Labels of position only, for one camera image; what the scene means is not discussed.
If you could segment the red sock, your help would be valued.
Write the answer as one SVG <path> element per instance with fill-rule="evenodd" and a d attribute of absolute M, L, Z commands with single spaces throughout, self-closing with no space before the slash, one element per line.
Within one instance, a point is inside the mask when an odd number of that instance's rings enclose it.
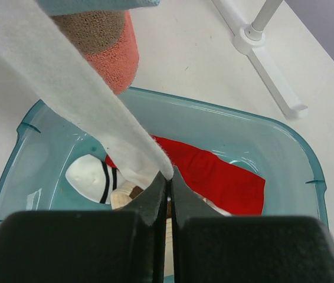
<path fill-rule="evenodd" d="M 190 144 L 153 138 L 194 192 L 232 215 L 262 214 L 266 184 L 262 177 Z"/>

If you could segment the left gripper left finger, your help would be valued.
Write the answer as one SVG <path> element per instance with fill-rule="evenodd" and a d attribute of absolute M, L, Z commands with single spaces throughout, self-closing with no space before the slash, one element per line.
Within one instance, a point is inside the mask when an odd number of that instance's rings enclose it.
<path fill-rule="evenodd" d="M 0 282 L 162 282 L 167 182 L 119 210 L 17 212 L 0 224 Z"/>

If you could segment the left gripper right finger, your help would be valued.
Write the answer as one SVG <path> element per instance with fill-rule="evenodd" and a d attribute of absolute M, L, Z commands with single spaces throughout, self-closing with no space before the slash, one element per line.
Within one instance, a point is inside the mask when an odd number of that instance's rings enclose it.
<path fill-rule="evenodd" d="M 321 221 L 223 216 L 173 172 L 175 282 L 334 282 L 334 242 Z"/>

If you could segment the white cloth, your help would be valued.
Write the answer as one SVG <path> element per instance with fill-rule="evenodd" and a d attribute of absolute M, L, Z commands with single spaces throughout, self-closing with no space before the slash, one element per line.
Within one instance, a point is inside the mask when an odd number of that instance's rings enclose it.
<path fill-rule="evenodd" d="M 97 139 L 141 187 L 173 177 L 166 153 L 34 1 L 0 1 L 0 60 L 56 114 Z"/>

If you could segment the white black-striped sock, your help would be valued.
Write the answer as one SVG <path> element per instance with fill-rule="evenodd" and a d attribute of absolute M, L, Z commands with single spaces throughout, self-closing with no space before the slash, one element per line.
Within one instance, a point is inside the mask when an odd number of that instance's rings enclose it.
<path fill-rule="evenodd" d="M 88 200 L 108 205 L 112 191 L 126 181 L 119 170 L 90 154 L 72 162 L 66 170 L 66 179 Z"/>

